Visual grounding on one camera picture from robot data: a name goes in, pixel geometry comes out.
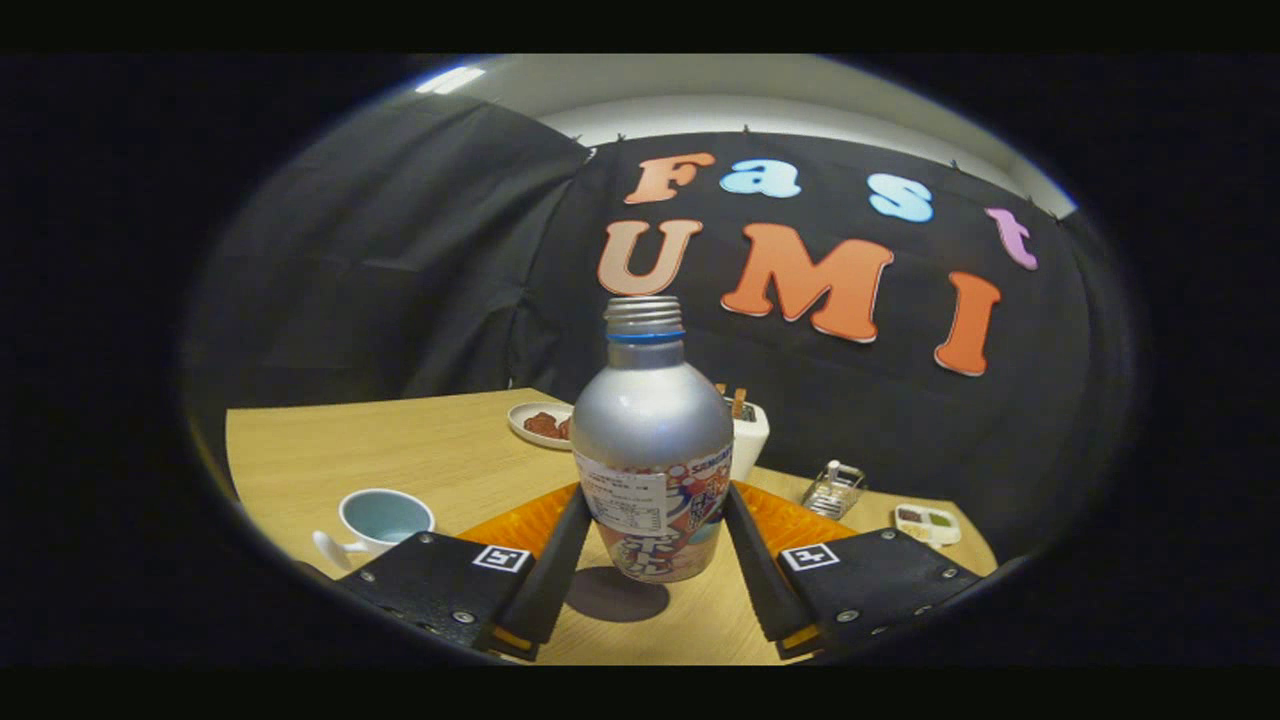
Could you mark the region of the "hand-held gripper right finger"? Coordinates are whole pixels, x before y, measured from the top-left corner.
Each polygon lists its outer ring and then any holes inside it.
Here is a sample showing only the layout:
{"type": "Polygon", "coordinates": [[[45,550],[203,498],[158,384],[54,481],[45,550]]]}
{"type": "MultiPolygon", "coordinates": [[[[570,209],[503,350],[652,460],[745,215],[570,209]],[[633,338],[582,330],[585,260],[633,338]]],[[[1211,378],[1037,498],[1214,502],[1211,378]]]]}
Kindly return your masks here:
{"type": "Polygon", "coordinates": [[[723,509],[753,610],[783,660],[879,650],[986,580],[902,530],[858,533],[754,486],[733,483],[723,509]]]}

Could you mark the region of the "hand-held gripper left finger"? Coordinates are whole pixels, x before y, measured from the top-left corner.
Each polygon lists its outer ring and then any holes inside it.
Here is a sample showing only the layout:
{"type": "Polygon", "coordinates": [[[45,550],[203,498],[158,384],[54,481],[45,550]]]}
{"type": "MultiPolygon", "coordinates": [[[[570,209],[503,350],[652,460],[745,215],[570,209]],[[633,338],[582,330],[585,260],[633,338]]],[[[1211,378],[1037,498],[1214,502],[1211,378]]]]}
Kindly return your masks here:
{"type": "Polygon", "coordinates": [[[436,641],[532,661],[556,629],[591,523],[571,483],[460,537],[416,533],[340,587],[436,641]]]}

